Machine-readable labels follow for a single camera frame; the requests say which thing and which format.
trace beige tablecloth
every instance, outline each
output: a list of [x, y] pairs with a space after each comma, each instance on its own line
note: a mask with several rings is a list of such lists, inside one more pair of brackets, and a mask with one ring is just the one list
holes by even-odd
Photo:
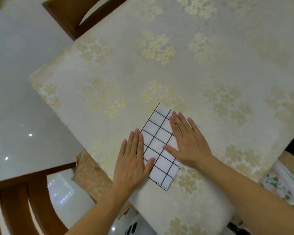
[[[128, 0], [30, 80], [110, 178], [161, 102], [257, 181], [294, 137], [294, 0]], [[160, 235], [218, 234], [233, 215], [187, 167], [130, 201]]]

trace floral tablecloth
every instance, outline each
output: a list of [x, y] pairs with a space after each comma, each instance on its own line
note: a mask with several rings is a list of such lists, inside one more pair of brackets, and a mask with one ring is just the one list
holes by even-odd
[[[30, 80], [111, 179], [161, 102], [258, 181], [294, 137], [294, 0], [128, 0]], [[187, 167], [130, 201], [161, 235], [218, 234], [234, 212]]]

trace forearm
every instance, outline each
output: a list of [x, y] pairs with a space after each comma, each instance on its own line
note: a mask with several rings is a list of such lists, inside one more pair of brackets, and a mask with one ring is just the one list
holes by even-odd
[[66, 235], [105, 235], [129, 199], [130, 194], [121, 188], [112, 188], [94, 205]]
[[199, 163], [254, 234], [294, 234], [294, 207], [215, 157]]

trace right hand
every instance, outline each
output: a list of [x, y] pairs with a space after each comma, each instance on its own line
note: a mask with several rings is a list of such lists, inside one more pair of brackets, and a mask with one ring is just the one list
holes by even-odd
[[188, 118], [188, 124], [183, 114], [177, 115], [175, 111], [173, 111], [172, 116], [169, 117], [169, 121], [179, 151], [169, 145], [165, 145], [163, 148], [181, 163], [193, 168], [199, 167], [201, 162], [213, 157], [206, 139], [193, 120]]

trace left hand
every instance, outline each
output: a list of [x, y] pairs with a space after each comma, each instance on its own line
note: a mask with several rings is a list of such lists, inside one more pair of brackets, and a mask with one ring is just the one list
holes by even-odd
[[115, 164], [113, 185], [130, 196], [148, 177], [156, 158], [149, 159], [144, 165], [144, 138], [136, 129], [131, 132], [129, 140], [122, 142], [120, 153]]

